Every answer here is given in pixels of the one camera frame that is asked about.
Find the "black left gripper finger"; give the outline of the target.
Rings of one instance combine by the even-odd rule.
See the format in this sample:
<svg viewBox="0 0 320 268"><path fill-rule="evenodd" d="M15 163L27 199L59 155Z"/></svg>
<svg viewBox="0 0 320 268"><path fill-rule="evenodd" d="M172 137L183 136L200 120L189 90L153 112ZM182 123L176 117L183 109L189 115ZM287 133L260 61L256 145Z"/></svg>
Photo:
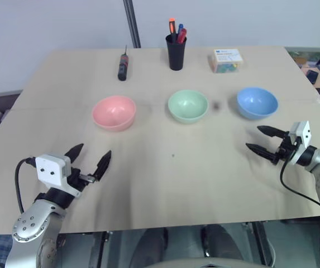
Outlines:
<svg viewBox="0 0 320 268"><path fill-rule="evenodd" d="M65 162L67 164L72 164L80 155L83 146L84 144L80 143L78 145L73 146L71 149L69 149L64 155Z"/></svg>
<svg viewBox="0 0 320 268"><path fill-rule="evenodd" d="M97 168L93 173L93 177L95 178L96 181L100 181L104 173L107 171L110 164L111 156L112 156L112 151L109 150L99 160L97 164Z"/></svg>

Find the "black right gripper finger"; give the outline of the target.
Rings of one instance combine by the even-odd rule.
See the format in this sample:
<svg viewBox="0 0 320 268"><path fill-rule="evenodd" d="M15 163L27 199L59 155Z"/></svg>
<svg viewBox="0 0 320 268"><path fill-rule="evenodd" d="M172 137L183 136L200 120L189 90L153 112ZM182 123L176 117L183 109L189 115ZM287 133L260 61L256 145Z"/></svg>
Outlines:
<svg viewBox="0 0 320 268"><path fill-rule="evenodd" d="M274 161L276 156L274 153L269 152L266 148L253 144L253 143L246 143L246 146L255 154L269 160L269 161Z"/></svg>
<svg viewBox="0 0 320 268"><path fill-rule="evenodd" d="M287 131L282 131L271 126L257 126L257 129L269 137L285 138L288 135Z"/></svg>

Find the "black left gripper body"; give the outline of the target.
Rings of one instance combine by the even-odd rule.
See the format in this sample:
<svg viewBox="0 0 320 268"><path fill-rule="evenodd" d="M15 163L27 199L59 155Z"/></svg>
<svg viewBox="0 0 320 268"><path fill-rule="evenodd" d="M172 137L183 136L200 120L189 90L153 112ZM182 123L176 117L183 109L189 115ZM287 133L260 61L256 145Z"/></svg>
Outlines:
<svg viewBox="0 0 320 268"><path fill-rule="evenodd" d="M89 183L94 183L96 181L96 177L88 174L84 175L81 174L81 170L77 168L71 168L71 173L67 177L67 183L74 189L82 192L84 188L89 184Z"/></svg>

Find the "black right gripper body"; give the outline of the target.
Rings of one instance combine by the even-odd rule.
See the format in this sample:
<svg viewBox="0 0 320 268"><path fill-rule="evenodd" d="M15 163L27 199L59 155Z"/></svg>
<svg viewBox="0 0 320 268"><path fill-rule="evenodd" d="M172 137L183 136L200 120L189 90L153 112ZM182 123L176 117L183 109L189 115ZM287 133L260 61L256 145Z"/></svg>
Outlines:
<svg viewBox="0 0 320 268"><path fill-rule="evenodd" d="M274 137L282 139L281 144L274 153L274 158L271 160L271 163L276 165L279 160L290 160L298 150L299 146L302 144L301 137L295 137L294 141L290 139L289 132L276 133Z"/></svg>

